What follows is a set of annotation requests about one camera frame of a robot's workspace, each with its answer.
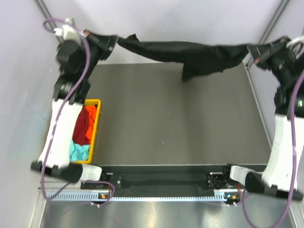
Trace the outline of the black t-shirt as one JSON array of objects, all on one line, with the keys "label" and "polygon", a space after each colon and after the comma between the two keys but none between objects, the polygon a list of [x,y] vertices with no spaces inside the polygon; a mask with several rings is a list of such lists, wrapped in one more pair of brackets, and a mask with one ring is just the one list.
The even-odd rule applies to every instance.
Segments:
[{"label": "black t-shirt", "polygon": [[135,34],[119,38],[118,45],[158,62],[182,63],[182,81],[222,73],[238,66],[248,54],[247,44],[204,45],[185,41],[140,41]]}]

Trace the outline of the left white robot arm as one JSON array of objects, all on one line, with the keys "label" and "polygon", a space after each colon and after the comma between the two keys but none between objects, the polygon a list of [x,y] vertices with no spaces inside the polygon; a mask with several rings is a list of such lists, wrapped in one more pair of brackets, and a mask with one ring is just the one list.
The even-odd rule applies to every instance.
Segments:
[{"label": "left white robot arm", "polygon": [[60,76],[54,85],[47,140],[39,159],[33,161],[30,168],[70,183],[91,181],[97,188],[103,188],[108,177],[102,174],[102,168],[71,162],[70,146],[90,89],[88,79],[98,61],[110,56],[118,36],[103,36],[85,30],[83,38],[85,42],[67,38],[57,47]]}]

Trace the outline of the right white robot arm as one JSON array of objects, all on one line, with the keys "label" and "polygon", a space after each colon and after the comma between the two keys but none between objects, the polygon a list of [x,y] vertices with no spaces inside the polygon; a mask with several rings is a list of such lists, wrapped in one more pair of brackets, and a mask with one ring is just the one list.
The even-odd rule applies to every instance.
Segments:
[{"label": "right white robot arm", "polygon": [[274,97],[275,135],[262,173],[229,164],[222,183],[227,188],[240,183],[250,193],[302,201],[297,169],[304,146],[304,38],[283,36],[270,43],[248,45],[247,49],[254,64],[271,71],[279,82]]}]

